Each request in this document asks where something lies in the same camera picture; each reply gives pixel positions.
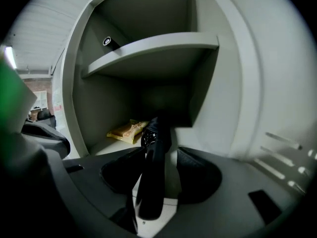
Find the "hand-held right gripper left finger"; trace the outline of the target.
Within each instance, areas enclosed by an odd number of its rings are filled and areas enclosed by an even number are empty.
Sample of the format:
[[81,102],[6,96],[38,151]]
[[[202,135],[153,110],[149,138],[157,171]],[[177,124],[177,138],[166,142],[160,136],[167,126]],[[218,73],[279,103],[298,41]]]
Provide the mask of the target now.
[[144,169],[145,154],[144,147],[133,147],[62,162],[90,204],[121,228],[136,234],[132,191]]

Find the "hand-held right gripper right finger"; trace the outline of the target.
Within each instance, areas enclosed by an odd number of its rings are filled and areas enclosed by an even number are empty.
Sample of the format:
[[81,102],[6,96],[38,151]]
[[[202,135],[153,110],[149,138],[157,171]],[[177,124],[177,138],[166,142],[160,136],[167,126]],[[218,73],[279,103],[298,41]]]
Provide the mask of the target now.
[[159,238],[261,236],[290,212],[297,198],[250,164],[179,147],[181,193]]

